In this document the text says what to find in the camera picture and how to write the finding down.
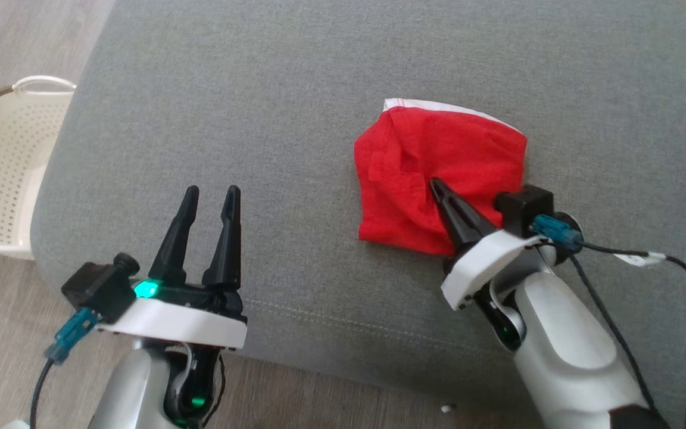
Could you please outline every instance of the sofa seam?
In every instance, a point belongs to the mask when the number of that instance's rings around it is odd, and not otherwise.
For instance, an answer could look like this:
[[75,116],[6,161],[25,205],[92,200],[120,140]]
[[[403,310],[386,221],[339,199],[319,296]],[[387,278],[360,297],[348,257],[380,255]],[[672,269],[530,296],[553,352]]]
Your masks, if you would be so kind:
[[354,324],[356,326],[361,326],[364,328],[369,328],[373,329],[374,331],[385,331],[392,333],[392,335],[395,335],[396,338],[403,338],[403,339],[408,339],[408,337],[414,337],[414,338],[419,338],[422,340],[427,340],[430,341],[431,343],[439,343],[439,344],[447,344],[450,346],[454,347],[459,347],[461,349],[466,349],[470,350],[473,349],[471,345],[468,344],[461,344],[452,340],[445,340],[441,338],[431,338],[422,334],[415,334],[413,332],[408,332],[408,331],[399,331],[398,329],[393,329],[393,328],[387,328],[385,326],[380,326],[376,324],[368,324],[360,321],[352,321],[350,319],[345,319],[345,318],[338,318],[335,316],[330,316],[330,315],[322,315],[319,313],[314,313],[314,312],[309,312],[308,310],[300,310],[300,309],[293,309],[293,307],[286,307],[284,305],[279,305],[279,304],[273,304],[271,302],[266,302],[266,301],[261,301],[258,299],[251,299],[251,298],[245,298],[245,301],[254,303],[254,304],[259,304],[263,305],[264,307],[275,307],[275,309],[280,309],[280,310],[285,310],[286,312],[292,312],[296,313],[299,315],[305,315],[311,318],[316,318],[319,320],[332,320],[332,321],[337,321],[340,323],[340,326],[343,326],[344,328],[350,328],[346,327],[345,324]]
[[460,353],[460,354],[465,355],[465,356],[473,356],[473,353],[471,352],[471,350],[468,350],[466,348],[460,348],[459,350],[457,350],[457,349],[452,349],[452,348],[449,348],[446,346],[442,347],[441,345],[438,345],[438,344],[428,344],[427,342],[417,340],[414,338],[403,337],[400,335],[391,335],[391,334],[386,334],[384,332],[368,331],[368,329],[354,328],[351,326],[346,326],[345,324],[335,323],[332,321],[325,321],[325,320],[321,320],[319,318],[314,318],[311,316],[304,317],[302,315],[289,314],[286,312],[280,312],[280,310],[264,309],[264,311],[267,313],[272,313],[274,315],[279,315],[279,316],[286,317],[286,318],[293,318],[293,319],[296,319],[299,321],[307,321],[307,322],[313,322],[313,323],[326,324],[327,326],[332,326],[333,328],[342,328],[342,329],[345,329],[346,331],[360,332],[362,334],[370,334],[370,335],[377,336],[377,337],[391,338],[393,340],[405,340],[405,341],[408,341],[408,342],[411,342],[414,344],[419,344],[421,346],[430,347],[430,348],[433,348],[435,350],[451,351],[451,352]]

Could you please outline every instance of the white label tag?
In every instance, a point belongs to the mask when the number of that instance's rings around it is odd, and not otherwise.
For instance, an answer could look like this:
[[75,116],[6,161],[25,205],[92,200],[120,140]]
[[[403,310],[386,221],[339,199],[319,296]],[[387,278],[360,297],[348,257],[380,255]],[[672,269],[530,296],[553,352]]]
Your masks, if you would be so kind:
[[621,261],[634,266],[651,266],[661,263],[666,256],[663,253],[648,252],[648,256],[637,256],[637,255],[618,255],[613,253]]

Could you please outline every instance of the wooden floor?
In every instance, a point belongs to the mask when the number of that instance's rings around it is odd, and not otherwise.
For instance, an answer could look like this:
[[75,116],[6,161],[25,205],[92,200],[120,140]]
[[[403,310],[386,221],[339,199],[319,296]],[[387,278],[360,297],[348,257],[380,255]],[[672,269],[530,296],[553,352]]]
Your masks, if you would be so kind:
[[[0,87],[35,74],[79,82],[114,0],[0,0]],[[35,265],[0,256],[0,427],[27,420],[43,349],[71,314]],[[86,427],[130,340],[92,333],[52,370],[39,427]],[[228,356],[226,398],[209,427],[493,428],[537,427],[499,413],[460,408],[443,415],[435,399],[299,369]]]

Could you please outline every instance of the basket handle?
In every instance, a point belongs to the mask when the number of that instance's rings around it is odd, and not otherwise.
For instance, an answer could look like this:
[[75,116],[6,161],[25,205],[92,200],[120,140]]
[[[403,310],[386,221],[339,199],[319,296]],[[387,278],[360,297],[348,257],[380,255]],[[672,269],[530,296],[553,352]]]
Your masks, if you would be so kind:
[[69,80],[65,80],[59,77],[55,76],[43,76],[43,75],[37,75],[37,76],[28,76],[20,79],[17,82],[14,82],[14,85],[12,85],[12,90],[13,91],[24,91],[25,87],[27,87],[30,84],[33,83],[53,83],[55,85],[60,85],[64,86],[68,89],[71,90],[76,90],[76,84]]

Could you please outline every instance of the blue connector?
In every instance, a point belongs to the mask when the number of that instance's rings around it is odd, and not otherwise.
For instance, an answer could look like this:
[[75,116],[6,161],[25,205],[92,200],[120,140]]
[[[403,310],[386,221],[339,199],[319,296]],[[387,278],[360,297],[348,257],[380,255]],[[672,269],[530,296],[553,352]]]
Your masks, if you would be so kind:
[[55,342],[44,350],[44,357],[57,365],[65,362],[70,350],[99,323],[97,315],[88,307],[81,307],[55,334]]
[[568,223],[557,220],[546,214],[539,214],[534,218],[531,228],[539,234],[549,238],[556,244],[560,244],[571,252],[578,252],[582,248],[584,237],[580,231],[571,228]]

